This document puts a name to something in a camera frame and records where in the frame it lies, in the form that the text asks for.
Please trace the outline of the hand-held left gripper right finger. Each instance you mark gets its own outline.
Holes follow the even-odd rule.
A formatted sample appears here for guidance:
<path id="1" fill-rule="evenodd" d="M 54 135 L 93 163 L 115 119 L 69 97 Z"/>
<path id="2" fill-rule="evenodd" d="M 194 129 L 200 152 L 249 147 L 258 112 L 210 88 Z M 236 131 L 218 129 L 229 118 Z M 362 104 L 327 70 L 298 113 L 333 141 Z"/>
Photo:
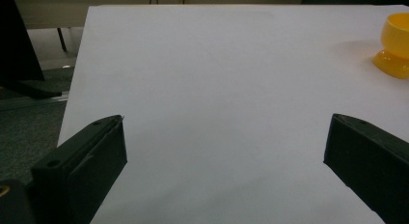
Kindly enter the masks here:
<path id="1" fill-rule="evenodd" d="M 409 224 L 409 143 L 354 117 L 332 116 L 323 162 L 386 224 Z"/>

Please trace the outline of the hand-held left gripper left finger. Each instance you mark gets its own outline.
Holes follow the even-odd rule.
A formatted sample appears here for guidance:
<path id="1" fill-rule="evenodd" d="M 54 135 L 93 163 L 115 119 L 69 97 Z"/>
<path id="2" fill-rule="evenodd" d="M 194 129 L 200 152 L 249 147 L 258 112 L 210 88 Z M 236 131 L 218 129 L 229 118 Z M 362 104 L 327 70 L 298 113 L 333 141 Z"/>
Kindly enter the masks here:
<path id="1" fill-rule="evenodd" d="M 31 169 L 47 221 L 90 224 L 126 163 L 120 115 L 71 136 Z"/>

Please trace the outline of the yellow plastic egg cup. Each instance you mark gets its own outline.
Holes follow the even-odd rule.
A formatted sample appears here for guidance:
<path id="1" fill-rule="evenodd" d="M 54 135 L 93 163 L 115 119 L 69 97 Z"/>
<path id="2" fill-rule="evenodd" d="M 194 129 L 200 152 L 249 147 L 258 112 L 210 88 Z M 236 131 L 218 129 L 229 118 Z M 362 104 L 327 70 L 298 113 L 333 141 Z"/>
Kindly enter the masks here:
<path id="1" fill-rule="evenodd" d="M 373 64 L 386 74 L 409 78 L 409 13 L 390 14 L 381 31 L 383 49 L 372 59 Z"/>

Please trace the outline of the black metal stand leg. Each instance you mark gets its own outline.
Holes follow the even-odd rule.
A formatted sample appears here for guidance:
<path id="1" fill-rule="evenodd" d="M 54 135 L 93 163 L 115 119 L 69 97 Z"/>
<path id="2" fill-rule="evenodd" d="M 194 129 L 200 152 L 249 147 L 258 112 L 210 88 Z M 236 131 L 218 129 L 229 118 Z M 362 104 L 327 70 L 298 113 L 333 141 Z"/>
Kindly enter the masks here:
<path id="1" fill-rule="evenodd" d="M 68 52 L 68 48 L 67 48 L 67 45 L 66 45 L 66 41 L 65 41 L 62 29 L 57 28 L 57 32 L 58 32 L 58 37 L 59 37 L 60 44 L 61 44 L 61 47 L 62 47 L 63 51 Z"/>

